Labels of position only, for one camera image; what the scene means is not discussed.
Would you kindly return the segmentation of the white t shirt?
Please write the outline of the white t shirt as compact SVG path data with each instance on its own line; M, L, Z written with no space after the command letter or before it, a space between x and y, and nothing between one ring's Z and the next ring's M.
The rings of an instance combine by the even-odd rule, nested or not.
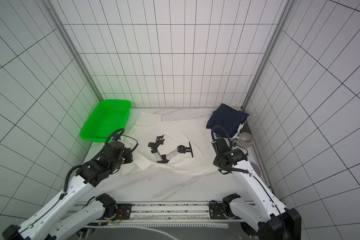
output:
M127 128L128 137L123 140L128 147L139 142L133 152L133 164L142 171L155 166L183 175L209 174L218 168L213 165L216 153L207 122L206 119L162 121L160 115L142 112L136 123ZM166 164L158 163L148 144L159 136L164 137L164 144L158 147L160 154L169 154L180 145L191 146L194 154L178 154Z

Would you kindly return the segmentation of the green plastic basket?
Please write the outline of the green plastic basket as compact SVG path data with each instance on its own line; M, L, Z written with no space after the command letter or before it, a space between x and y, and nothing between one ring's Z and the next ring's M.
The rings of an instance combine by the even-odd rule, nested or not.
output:
M105 142L111 133L126 126L131 107L132 103L127 100L100 102L82 128L80 137L86 141Z

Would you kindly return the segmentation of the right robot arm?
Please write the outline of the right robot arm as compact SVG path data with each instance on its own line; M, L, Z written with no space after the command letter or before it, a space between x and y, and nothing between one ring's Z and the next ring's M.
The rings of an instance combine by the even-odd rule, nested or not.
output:
M296 209L289 209L261 180L247 154L233 149L226 140L212 141L216 153L214 165L222 174L234 174L244 185L254 205L247 203L240 195L231 194L223 198L219 207L222 218L241 219L244 229L252 231L260 240L300 240L302 218Z

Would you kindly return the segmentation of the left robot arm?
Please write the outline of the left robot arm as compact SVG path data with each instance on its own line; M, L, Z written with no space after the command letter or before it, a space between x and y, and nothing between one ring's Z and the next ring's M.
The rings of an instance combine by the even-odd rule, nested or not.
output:
M134 148L106 140L102 149L88 162L69 170L64 188L37 213L21 225L10 225L2 233L5 240L63 240L97 220L121 220L124 212L108 194L89 201L79 212L63 219L68 210L84 195L123 164L133 161Z

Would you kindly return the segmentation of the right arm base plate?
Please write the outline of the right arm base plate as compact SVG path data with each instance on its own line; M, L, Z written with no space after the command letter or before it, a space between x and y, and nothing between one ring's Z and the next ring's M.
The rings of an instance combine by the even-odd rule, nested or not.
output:
M222 202L210 201L208 207L211 220L241 220L241 218L237 216L229 216L226 214Z

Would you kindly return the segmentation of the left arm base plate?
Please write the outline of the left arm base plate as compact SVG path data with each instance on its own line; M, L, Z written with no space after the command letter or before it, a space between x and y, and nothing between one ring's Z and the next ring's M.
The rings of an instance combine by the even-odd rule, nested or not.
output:
M116 204L114 206L105 207L105 212L100 221L121 221L121 220L129 220L132 204Z

